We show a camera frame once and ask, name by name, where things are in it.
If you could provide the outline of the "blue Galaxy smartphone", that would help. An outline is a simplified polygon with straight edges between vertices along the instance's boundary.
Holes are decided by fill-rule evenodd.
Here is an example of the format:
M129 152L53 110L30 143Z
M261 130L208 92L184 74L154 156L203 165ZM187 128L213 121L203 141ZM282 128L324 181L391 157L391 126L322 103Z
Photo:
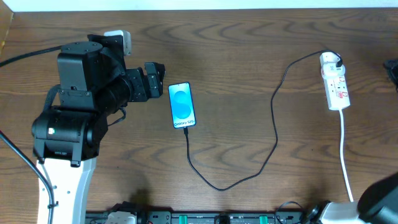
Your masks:
M169 85L168 91L173 127L181 129L195 126L197 120L190 83Z

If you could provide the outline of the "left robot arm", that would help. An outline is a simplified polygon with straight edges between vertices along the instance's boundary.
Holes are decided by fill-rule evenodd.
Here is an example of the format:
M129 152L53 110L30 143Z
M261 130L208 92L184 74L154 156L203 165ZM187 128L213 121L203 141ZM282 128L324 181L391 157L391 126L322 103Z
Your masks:
M89 35L61 46L60 83L47 94L32 124L34 155L45 182L39 186L39 223L83 223L100 142L108 116L130 102L163 92L165 66L147 62L128 69L131 37L124 30Z

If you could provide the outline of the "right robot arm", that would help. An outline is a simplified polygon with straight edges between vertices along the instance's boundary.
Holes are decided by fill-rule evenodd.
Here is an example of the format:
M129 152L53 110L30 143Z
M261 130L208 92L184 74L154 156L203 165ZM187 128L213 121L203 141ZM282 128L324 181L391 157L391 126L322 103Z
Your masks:
M397 224L397 174L372 184L357 202L327 203L313 222Z

